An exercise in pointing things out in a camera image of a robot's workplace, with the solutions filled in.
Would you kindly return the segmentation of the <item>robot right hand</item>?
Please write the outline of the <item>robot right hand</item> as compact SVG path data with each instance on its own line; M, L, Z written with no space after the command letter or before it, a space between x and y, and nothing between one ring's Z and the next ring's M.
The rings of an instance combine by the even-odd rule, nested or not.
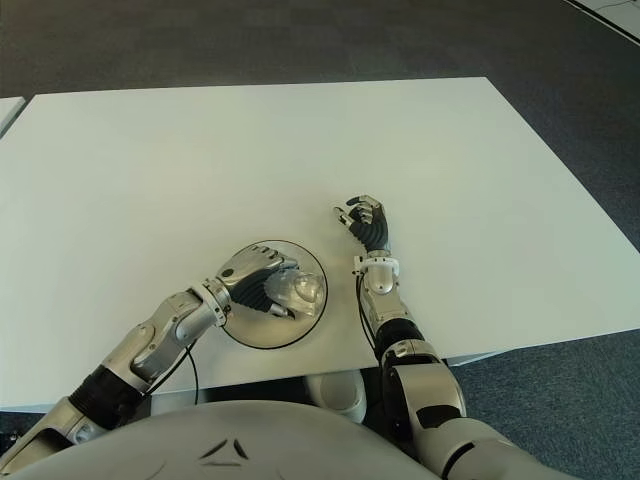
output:
M359 241L367 252L391 251L384 206L369 195L359 195L345 202L349 211L333 207L337 220Z

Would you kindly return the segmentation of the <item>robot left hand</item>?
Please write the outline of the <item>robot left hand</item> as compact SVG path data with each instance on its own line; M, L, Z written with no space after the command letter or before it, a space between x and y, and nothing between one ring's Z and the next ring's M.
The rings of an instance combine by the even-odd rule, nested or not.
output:
M253 244L230 257L212 278L203 281L202 287L224 314L237 304L276 317L291 317L289 309L267 295L265 283L273 274L297 268L294 258Z

